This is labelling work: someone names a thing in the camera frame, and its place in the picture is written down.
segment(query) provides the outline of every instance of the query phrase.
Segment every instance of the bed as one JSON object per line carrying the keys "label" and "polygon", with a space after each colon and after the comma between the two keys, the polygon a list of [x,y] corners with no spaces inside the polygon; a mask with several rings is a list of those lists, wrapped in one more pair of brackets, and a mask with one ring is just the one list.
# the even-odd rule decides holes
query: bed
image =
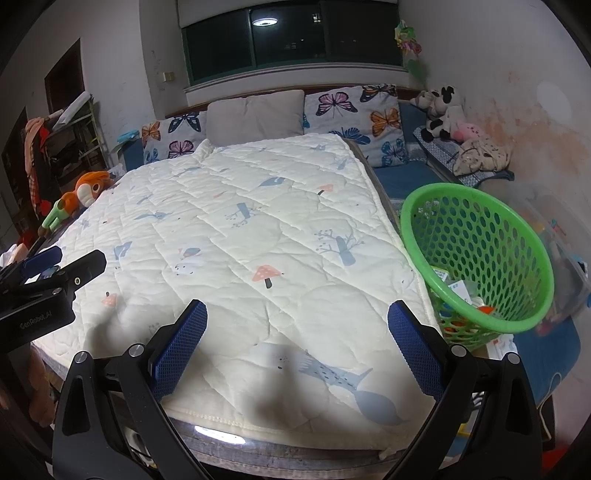
{"label": "bed", "polygon": [[[391,205],[354,150],[336,135],[205,140],[129,172],[57,241],[63,264],[95,248],[108,264],[77,293],[74,323],[36,345],[63,375],[76,352],[119,355],[199,299],[207,331],[163,400],[179,430],[278,445],[286,457],[371,451],[361,463],[406,448],[433,401],[386,312],[403,299],[423,323],[436,321]],[[269,469],[256,471],[287,476]]]}

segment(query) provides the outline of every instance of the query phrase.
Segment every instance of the butterfly pillow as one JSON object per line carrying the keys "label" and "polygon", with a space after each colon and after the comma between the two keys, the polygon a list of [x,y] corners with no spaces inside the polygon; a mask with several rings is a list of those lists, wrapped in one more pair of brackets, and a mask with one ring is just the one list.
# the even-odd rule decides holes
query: butterfly pillow
{"label": "butterfly pillow", "polygon": [[304,133],[331,133],[356,142],[372,167],[408,162],[394,85],[306,95],[303,127]]}
{"label": "butterfly pillow", "polygon": [[204,112],[184,113],[144,125],[144,164],[193,153],[205,140],[204,127]]}

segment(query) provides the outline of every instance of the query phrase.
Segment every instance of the cow plush toy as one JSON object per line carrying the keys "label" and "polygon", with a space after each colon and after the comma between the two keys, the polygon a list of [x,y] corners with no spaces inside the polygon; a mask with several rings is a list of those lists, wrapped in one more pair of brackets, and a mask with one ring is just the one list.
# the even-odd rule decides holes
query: cow plush toy
{"label": "cow plush toy", "polygon": [[458,125],[466,122],[462,96],[451,85],[444,85],[441,89],[429,93],[433,98],[433,103],[427,110],[431,113],[431,120],[427,121],[426,127],[421,130],[421,137],[425,142],[432,142],[435,138],[449,140],[452,138],[452,133],[458,129]]}

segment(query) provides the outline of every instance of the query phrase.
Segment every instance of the screw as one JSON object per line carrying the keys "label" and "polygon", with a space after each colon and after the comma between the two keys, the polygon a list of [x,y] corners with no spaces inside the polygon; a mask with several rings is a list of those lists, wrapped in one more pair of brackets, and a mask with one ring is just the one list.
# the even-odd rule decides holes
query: screw
{"label": "screw", "polygon": [[513,365],[519,365],[519,362],[521,361],[519,355],[513,352],[507,354],[507,360],[509,360],[509,362],[511,362]]}
{"label": "screw", "polygon": [[466,356],[466,349],[462,345],[452,346],[452,353],[455,356]]}
{"label": "screw", "polygon": [[87,358],[88,358],[88,353],[86,353],[86,352],[78,352],[76,354],[76,356],[74,357],[74,361],[77,364],[81,364],[81,363],[84,363],[84,360],[86,360]]}
{"label": "screw", "polygon": [[144,346],[141,343],[136,343],[129,348],[131,356],[140,356],[142,353],[144,353]]}

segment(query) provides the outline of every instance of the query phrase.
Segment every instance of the window frame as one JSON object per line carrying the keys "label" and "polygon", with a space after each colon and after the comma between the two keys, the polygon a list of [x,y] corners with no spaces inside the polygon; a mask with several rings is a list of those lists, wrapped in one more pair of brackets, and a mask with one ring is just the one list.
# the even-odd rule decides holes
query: window frame
{"label": "window frame", "polygon": [[[364,3],[367,4],[368,0],[355,0],[358,1],[359,3]],[[317,3],[319,5],[319,10],[320,10],[320,15],[322,16],[322,29],[324,32],[324,52],[326,54],[326,58],[323,59],[305,59],[305,60],[285,60],[285,61],[276,61],[276,62],[272,62],[272,63],[264,63],[264,64],[259,64],[256,60],[256,51],[255,51],[255,45],[254,45],[254,36],[253,36],[253,30],[252,30],[252,22],[251,22],[251,14],[252,14],[252,10],[255,9],[256,7],[272,7],[274,5],[304,5],[304,4],[313,4],[313,3]],[[393,2],[380,2],[380,3],[385,3],[385,4],[389,4],[392,5],[393,8],[395,8],[396,13],[397,13],[397,17],[400,18],[400,12],[398,10],[398,4],[393,3]],[[191,57],[190,57],[190,52],[189,52],[189,42],[187,41],[187,34],[186,31],[188,28],[190,28],[192,25],[188,25],[184,28],[182,28],[182,36],[183,36],[183,50],[184,50],[184,56],[185,56],[185,63],[187,66],[187,74],[189,76],[189,88],[193,88],[196,87],[198,85],[201,85],[203,83],[207,83],[207,82],[211,82],[212,80],[219,80],[225,77],[231,77],[237,74],[241,74],[241,73],[249,73],[249,72],[256,72],[256,71],[260,71],[260,70],[266,70],[266,69],[273,69],[273,68],[277,68],[277,67],[285,67],[285,66],[295,66],[295,65],[314,65],[314,64],[354,64],[354,65],[359,65],[359,64],[368,64],[368,65],[384,65],[385,67],[399,67],[399,68],[404,68],[403,63],[401,62],[401,64],[392,64],[392,63],[375,63],[375,62],[359,62],[359,61],[353,61],[353,60],[344,60],[342,57],[339,58],[335,58],[334,55],[331,52],[331,47],[330,47],[330,32],[328,29],[328,21],[327,21],[327,14],[326,14],[326,2],[325,0],[316,0],[315,2],[313,1],[306,1],[306,0],[288,0],[288,1],[282,1],[282,2],[270,2],[268,4],[258,4],[258,5],[253,5],[251,7],[247,7],[247,8],[239,8],[233,11],[242,11],[244,12],[245,16],[247,17],[247,22],[248,22],[248,34],[249,34],[249,38],[248,38],[248,43],[249,43],[249,51],[250,51],[250,55],[251,55],[251,63],[252,65],[249,67],[243,67],[240,69],[234,69],[234,70],[228,70],[226,72],[222,72],[222,73],[217,73],[217,74],[213,74],[213,75],[209,75],[206,77],[200,77],[198,79],[195,78],[194,76],[194,71],[193,68],[191,66]],[[394,27],[395,25],[392,26],[392,37],[394,38]]]}

